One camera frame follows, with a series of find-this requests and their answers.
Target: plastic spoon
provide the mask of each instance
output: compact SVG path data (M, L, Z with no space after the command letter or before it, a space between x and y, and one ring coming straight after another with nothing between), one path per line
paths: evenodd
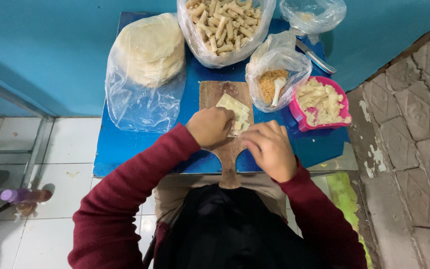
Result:
M286 78L279 76L277 77L277 79L275 79L275 96L273 97L273 102L271 103L272 106L278 105L279 91L283 88L285 84Z

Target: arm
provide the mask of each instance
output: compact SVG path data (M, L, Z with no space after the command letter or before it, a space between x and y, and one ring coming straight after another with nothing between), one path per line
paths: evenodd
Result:
M358 234L343 212L310 179L299 164L291 179L278 185L288 195L296 223L305 242L317 249L327 264L341 268L367 268L366 253Z
M223 141L235 119L225 108L203 109L186 127L178 124L151 147L107 175L81 201L74 214L74 249L69 264L85 268L141 268L140 236L134 216L152 189L179 162Z
M358 234L293 154L288 133L276 121L250 126L240 135L256 163L288 195L305 242L335 268L366 268Z

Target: maroon sleeve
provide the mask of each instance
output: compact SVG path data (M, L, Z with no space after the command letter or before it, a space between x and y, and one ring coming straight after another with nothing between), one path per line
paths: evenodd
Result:
M290 199L305 242L331 267L367 268L363 244L343 212L314 184L310 173L299 161L298 167L293 179L278 185Z
M95 186L73 216L74 248L68 257L72 268L142 268L134 216L159 181L199 149L178 124Z

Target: beige pants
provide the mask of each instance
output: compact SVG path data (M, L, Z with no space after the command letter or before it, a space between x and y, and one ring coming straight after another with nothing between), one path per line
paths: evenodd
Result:
M197 187L220 182L221 176L169 175L154 189L157 222L171 223L182 210L187 193ZM286 217L286 194L265 174L238 175L242 187L254 190L273 213Z

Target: pink plastic container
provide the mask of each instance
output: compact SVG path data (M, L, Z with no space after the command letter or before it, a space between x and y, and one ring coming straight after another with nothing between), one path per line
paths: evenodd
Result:
M348 112L348 110L349 110L348 98L346 97L346 94L344 93L343 89L338 85L338 83L336 83L333 80L331 80L327 77L324 77L324 76L310 76L308 78L308 80L313 78L313 77L318 82L321 82L323 84L323 86L331 85L331 86L333 86L334 90L336 90L336 92L338 94L343 95L343 100L341 101L341 104L344 105L344 108L342 108L339 111L339 115L343 119L345 119L346 117L351 117L351 115ZM349 123L336 123L336 124L325 124L325 125L318 125L318 126L310 126L310 125L308 125L308 123L306 121L306 114L298 105L298 100L296 100L296 98L290 102L289 106L290 106L291 114L293 115L293 117L295 117L296 121L298 122L298 127L299 127L300 131L302 131L302 132L306 132L309 130L315 130L315 129L328 129L328 128L337 129L341 126L348 126L351 124L351 121L350 121Z

